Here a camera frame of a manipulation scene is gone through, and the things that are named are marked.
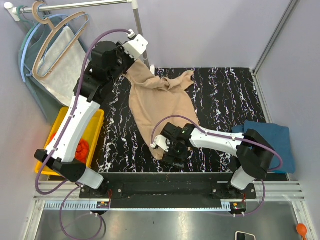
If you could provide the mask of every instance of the beige cloth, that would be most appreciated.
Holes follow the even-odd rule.
[[[193,74],[193,71],[186,71],[176,79],[160,78],[154,76],[142,61],[137,60],[124,75],[131,82],[130,110],[143,140],[157,160],[163,158],[164,151],[160,148],[152,149],[150,144],[152,131],[160,120],[170,115],[182,115],[198,123],[192,101],[185,92],[194,84],[191,80]],[[181,128],[189,123],[182,118],[169,118],[159,125],[153,138],[160,135],[168,122]]]

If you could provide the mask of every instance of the smartphone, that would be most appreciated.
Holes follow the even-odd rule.
[[[256,236],[250,233],[237,231],[235,233],[235,240],[256,240]]]

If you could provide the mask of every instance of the hanging rod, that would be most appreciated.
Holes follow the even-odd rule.
[[[85,8],[85,7],[96,7],[96,6],[104,6],[104,5],[113,5],[113,4],[131,4],[133,15],[135,19],[136,28],[138,30],[138,34],[142,36],[142,26],[141,20],[138,10],[138,0],[101,0],[101,1],[90,1],[90,2],[81,2],[81,3],[71,3],[71,4],[64,4],[64,5],[56,5],[56,6],[41,6],[39,7],[39,12],[46,12],[46,11],[54,11],[54,10],[62,10],[62,9],[77,9],[77,8]],[[13,19],[16,22],[19,22],[20,19],[17,16],[17,8],[11,2],[6,2],[4,4],[4,8],[10,13]],[[31,7],[23,7],[20,9],[20,14],[28,14],[32,13]],[[143,61],[144,63],[150,68],[149,59],[147,51],[143,53]]]
[[[90,1],[90,2],[80,2],[56,6],[41,6],[39,7],[39,12],[53,11],[53,10],[62,10],[62,9],[77,9],[85,7],[96,7],[104,5],[113,5],[113,4],[131,4],[132,0],[102,0],[102,1]],[[32,13],[31,7],[24,7],[20,9],[21,14]]]

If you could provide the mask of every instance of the yellow bin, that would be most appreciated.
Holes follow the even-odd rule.
[[[63,108],[61,108],[58,117],[56,118],[51,132],[49,134],[48,139],[46,140],[46,143],[44,145],[44,149],[46,149],[46,147],[48,146],[48,144],[50,143],[50,138],[53,134],[55,134],[56,132],[58,132],[65,116],[67,115],[69,108],[64,106]],[[102,128],[102,125],[104,123],[104,115],[105,112],[102,109],[99,109],[91,118],[91,121],[89,122],[88,126],[86,127],[82,138],[84,140],[86,140],[89,143],[89,154],[88,157],[86,159],[86,166],[90,167],[91,163],[92,163],[92,159],[94,157],[94,153],[96,150],[96,146],[97,146],[97,142],[98,142],[98,138],[99,138],[99,134]],[[42,162],[37,161],[37,164],[35,166],[35,172],[38,173],[40,168],[42,166]],[[55,171],[52,171],[50,168],[48,168],[47,166],[43,169],[41,174],[45,174],[45,175],[55,175],[55,176],[60,176],[60,174],[56,173]]]

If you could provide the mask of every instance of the red cloth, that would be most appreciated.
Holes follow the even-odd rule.
[[[52,141],[52,139],[54,139],[56,133],[52,134],[51,138],[50,138],[50,142]],[[75,159],[77,159],[78,161],[86,164],[87,163],[87,156],[89,153],[89,143],[84,140],[84,139],[80,139],[78,147],[76,148],[75,151]]]

